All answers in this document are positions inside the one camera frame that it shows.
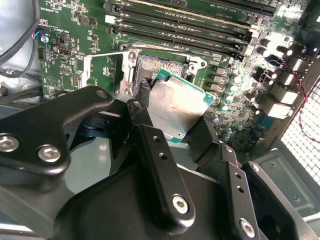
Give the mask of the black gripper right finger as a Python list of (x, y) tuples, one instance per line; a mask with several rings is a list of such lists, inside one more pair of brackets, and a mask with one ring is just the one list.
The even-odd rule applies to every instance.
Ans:
[(306, 240), (308, 225), (252, 161), (239, 163), (235, 151), (220, 142), (203, 118), (188, 133), (198, 171), (219, 185), (222, 232), (232, 240)]

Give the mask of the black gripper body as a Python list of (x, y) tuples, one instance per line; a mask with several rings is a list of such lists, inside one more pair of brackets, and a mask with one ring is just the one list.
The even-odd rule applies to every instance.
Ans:
[(72, 197), (56, 217), (55, 240), (237, 239), (218, 205), (217, 183), (171, 159), (135, 163)]

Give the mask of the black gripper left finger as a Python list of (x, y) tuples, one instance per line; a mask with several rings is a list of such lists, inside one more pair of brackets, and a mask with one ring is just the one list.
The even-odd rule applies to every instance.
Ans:
[(96, 86), (87, 86), (46, 101), (0, 121), (0, 165), (19, 175), (18, 184), (48, 188), (59, 181), (78, 146), (79, 127), (97, 115), (103, 131), (122, 154), (138, 152), (156, 220), (170, 228), (189, 228), (196, 210), (163, 132), (153, 126), (140, 101), (114, 100)]

